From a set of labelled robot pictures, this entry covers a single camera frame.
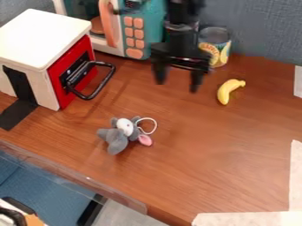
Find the black handle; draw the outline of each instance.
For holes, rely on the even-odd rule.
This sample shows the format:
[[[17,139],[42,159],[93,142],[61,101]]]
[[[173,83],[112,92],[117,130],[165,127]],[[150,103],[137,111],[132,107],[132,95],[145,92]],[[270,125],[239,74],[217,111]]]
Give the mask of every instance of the black handle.
[[[108,75],[105,77],[105,79],[102,80],[101,84],[91,93],[90,95],[84,95],[78,90],[76,90],[74,87],[74,84],[76,84],[79,79],[82,77],[85,72],[87,73],[93,66],[105,66],[111,68]],[[105,63],[105,62],[96,62],[96,61],[89,61],[86,62],[83,66],[81,66],[76,72],[73,73],[73,75],[67,79],[66,88],[77,95],[80,99],[85,101],[90,101],[94,99],[101,90],[106,86],[106,84],[109,82],[109,80],[112,78],[114,72],[116,71],[116,66],[113,64]]]

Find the food can label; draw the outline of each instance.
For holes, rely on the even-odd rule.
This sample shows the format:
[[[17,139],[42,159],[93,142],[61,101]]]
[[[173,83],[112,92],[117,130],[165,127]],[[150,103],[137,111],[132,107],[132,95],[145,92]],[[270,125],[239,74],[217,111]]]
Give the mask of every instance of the food can label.
[[[210,65],[215,68],[227,64],[230,55],[230,45],[231,41],[220,44],[201,42],[199,48],[212,55]]]

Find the keychain ring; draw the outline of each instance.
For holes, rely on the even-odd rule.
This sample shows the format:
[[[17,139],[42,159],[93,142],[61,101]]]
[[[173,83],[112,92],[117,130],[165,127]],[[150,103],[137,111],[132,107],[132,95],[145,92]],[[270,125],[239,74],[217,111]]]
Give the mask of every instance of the keychain ring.
[[[151,131],[151,132],[145,132],[140,126],[138,126],[138,123],[143,121],[143,120],[149,120],[152,121],[155,124],[155,128]],[[152,133],[154,133],[157,129],[157,122],[155,121],[155,119],[153,119],[152,117],[143,117],[141,119],[139,119],[138,121],[135,122],[135,125],[138,126],[138,129],[141,130],[142,133],[146,134],[146,135],[151,135]]]

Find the toy banana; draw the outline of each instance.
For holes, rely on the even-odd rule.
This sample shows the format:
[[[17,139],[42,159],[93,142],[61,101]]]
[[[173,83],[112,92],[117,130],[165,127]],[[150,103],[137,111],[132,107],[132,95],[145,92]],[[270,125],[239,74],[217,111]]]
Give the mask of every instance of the toy banana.
[[[227,105],[230,99],[230,92],[234,91],[239,87],[244,87],[245,81],[237,80],[237,79],[230,79],[224,82],[217,92],[218,101],[223,104]]]

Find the stuffed toy mouse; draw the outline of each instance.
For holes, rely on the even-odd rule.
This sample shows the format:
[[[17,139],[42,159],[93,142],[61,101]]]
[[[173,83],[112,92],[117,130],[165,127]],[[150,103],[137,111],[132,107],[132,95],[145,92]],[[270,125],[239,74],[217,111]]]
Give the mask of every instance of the stuffed toy mouse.
[[[143,134],[137,126],[140,117],[134,117],[129,120],[127,118],[117,119],[111,118],[111,129],[99,129],[97,135],[105,140],[108,146],[108,153],[115,155],[119,154],[128,146],[129,140],[138,140],[140,144],[151,146],[152,140],[146,134]]]

